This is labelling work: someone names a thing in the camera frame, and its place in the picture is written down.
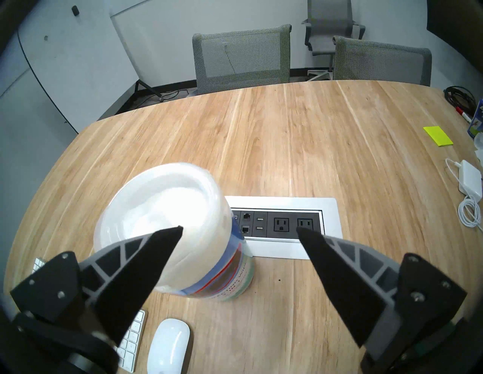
plastic container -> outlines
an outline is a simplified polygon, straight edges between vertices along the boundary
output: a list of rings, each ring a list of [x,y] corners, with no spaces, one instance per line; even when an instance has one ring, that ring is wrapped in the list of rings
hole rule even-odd
[[[253,278],[253,259],[233,213],[210,173],[166,164],[131,179],[109,203],[94,231],[94,250],[174,226],[183,235],[155,290],[228,300]]]
[[[483,149],[483,133],[479,132],[475,136],[474,144],[476,149]]]

keyboard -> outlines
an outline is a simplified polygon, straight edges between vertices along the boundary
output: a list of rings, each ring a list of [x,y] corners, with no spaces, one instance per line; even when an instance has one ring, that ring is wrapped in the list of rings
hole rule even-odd
[[[37,257],[33,265],[32,274],[44,265],[45,261]],[[138,356],[138,349],[144,329],[144,321],[146,321],[146,315],[146,311],[140,310],[129,327],[129,330],[124,334],[124,338],[122,339],[121,344],[119,344],[119,347],[114,347],[119,355],[119,367],[130,373],[134,372],[136,365],[136,358]]]
[[[37,270],[39,270],[44,265],[45,265],[45,261],[37,257],[35,259],[34,264],[33,264],[32,274],[35,273]]]

sticky note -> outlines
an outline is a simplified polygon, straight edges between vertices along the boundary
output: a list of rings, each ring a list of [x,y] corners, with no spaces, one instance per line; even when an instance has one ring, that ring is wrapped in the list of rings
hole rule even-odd
[[[452,145],[451,139],[446,135],[446,133],[439,126],[428,126],[423,127],[423,129],[428,133],[429,136],[435,141],[438,147],[442,145]]]

office chair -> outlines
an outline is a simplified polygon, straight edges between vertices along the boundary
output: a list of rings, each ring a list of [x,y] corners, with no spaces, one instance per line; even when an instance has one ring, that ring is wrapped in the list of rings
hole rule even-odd
[[[332,42],[334,35],[352,37],[354,26],[358,27],[359,39],[362,39],[366,27],[352,20],[351,0],[308,0],[308,18],[302,22],[305,25],[305,45],[312,56],[330,55],[328,70],[309,70],[308,75],[315,75],[309,81],[322,78],[332,79],[332,65],[335,47]]]
[[[199,94],[287,83],[291,25],[193,35]]]
[[[334,36],[334,79],[431,83],[431,51]]]

white mouse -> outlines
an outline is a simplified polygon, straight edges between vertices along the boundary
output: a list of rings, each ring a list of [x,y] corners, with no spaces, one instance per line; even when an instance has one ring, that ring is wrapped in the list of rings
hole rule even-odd
[[[186,323],[174,318],[162,321],[149,348],[148,374],[180,374],[188,340]]]

